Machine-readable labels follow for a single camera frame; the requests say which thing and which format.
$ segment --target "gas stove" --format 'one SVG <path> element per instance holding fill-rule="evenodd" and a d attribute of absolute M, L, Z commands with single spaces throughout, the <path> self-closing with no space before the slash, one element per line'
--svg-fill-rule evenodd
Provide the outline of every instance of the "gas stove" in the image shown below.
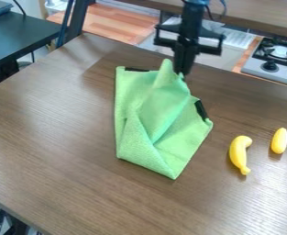
<path fill-rule="evenodd" d="M 287 84 L 287 41 L 264 38 L 241 72 Z"/>

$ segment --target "black device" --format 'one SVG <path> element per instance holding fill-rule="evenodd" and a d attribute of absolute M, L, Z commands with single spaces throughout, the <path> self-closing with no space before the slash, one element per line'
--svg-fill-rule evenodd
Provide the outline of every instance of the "black device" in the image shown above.
<path fill-rule="evenodd" d="M 210 0 L 183 0 L 182 23 L 156 26 L 154 44 L 174 51 L 174 71 L 187 75 L 192 69 L 195 56 L 200 53 L 221 55 L 224 35 L 216 34 L 202 27 L 204 11 Z M 178 33 L 177 40 L 160 37 L 160 31 Z M 199 37 L 218 39 L 217 47 L 201 45 Z"/>

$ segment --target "toy banana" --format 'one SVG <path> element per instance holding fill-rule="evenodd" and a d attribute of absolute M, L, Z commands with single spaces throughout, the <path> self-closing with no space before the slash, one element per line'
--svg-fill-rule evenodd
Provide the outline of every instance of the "toy banana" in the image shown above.
<path fill-rule="evenodd" d="M 278 129 L 271 140 L 271 149 L 282 154 L 287 149 L 287 129 Z"/>
<path fill-rule="evenodd" d="M 250 173 L 247 167 L 247 151 L 246 148 L 252 144 L 252 139 L 248 136 L 238 136 L 232 140 L 229 149 L 230 160 L 241 173 L 246 175 Z"/>

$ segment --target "green towel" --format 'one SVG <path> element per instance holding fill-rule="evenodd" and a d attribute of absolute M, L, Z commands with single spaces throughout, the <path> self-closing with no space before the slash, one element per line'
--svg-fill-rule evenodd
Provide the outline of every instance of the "green towel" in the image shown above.
<path fill-rule="evenodd" d="M 166 59 L 159 71 L 116 68 L 116 155 L 176 179 L 213 127 Z"/>

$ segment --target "plastic banana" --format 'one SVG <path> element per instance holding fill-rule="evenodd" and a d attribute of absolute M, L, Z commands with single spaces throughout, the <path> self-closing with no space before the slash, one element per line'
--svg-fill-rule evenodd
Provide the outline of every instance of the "plastic banana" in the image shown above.
<path fill-rule="evenodd" d="M 278 129 L 271 141 L 271 149 L 277 153 L 282 154 L 287 149 L 287 129 Z"/>
<path fill-rule="evenodd" d="M 230 160 L 241 173 L 247 175 L 250 169 L 247 167 L 247 150 L 246 148 L 252 144 L 252 139 L 248 136 L 238 136 L 234 138 L 230 144 L 229 156 Z"/>

